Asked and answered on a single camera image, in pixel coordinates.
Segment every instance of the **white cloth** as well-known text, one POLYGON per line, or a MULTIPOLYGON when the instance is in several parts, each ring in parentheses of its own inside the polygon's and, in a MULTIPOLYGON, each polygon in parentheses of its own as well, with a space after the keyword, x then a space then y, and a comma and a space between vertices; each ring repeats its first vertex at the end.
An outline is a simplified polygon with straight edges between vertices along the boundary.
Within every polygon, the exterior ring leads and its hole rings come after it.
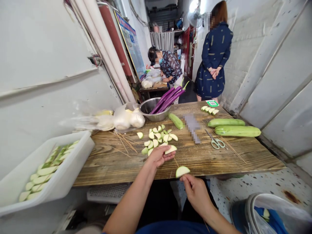
MULTIPOLYGON (((172 87, 177 88, 179 85, 182 84, 182 80, 183 80, 183 75, 181 75, 181 76, 179 77, 179 79, 177 79, 173 84, 170 84, 170 83, 169 83, 169 87, 170 87, 170 88, 172 88, 172 87)), ((177 99, 173 102, 174 105, 175 105, 175 104, 178 104, 178 103, 179 103, 179 98, 177 98, 177 99)))

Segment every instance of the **poster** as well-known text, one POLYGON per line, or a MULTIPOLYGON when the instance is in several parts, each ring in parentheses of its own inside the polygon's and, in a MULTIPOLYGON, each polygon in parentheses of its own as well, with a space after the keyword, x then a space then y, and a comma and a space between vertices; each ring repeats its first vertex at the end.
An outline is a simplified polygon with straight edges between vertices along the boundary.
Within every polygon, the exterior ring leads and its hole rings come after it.
POLYGON ((115 15, 116 15, 118 25, 121 30, 124 42, 128 49, 130 59, 136 71, 137 77, 140 80, 140 77, 144 75, 145 73, 145 65, 143 62, 139 44, 137 42, 136 31, 116 11, 115 11, 115 15))

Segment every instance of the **floral shirt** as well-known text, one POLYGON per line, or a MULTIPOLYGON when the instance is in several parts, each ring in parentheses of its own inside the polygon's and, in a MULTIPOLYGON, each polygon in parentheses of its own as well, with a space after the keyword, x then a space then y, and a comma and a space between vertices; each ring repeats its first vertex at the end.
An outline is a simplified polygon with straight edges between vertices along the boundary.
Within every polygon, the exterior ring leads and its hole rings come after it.
POLYGON ((181 66, 178 62, 178 59, 171 51, 163 50, 162 52, 163 60, 160 64, 160 69, 167 78, 170 76, 173 77, 173 79, 169 81, 169 83, 173 84, 183 74, 181 66))

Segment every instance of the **woman in floral shirt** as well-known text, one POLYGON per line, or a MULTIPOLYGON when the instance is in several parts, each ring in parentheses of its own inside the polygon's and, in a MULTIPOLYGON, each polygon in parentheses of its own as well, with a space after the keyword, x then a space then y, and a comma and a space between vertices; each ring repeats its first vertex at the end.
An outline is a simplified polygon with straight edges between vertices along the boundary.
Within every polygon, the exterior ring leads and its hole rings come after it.
POLYGON ((175 55, 167 50, 157 50, 154 46, 148 52, 151 63, 158 63, 161 69, 161 76, 165 75, 163 82, 169 83, 170 87, 178 87, 182 83, 182 69, 175 55))

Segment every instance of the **bucket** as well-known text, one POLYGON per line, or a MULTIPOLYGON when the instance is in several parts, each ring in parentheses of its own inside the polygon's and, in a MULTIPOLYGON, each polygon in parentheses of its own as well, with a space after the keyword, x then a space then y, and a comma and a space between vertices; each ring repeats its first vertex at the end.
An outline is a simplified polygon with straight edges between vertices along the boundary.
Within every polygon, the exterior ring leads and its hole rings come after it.
POLYGON ((276 234, 276 231, 257 213, 254 207, 275 210, 289 234, 308 233, 312 216, 290 202, 266 193, 255 193, 231 207, 233 225, 244 234, 276 234))

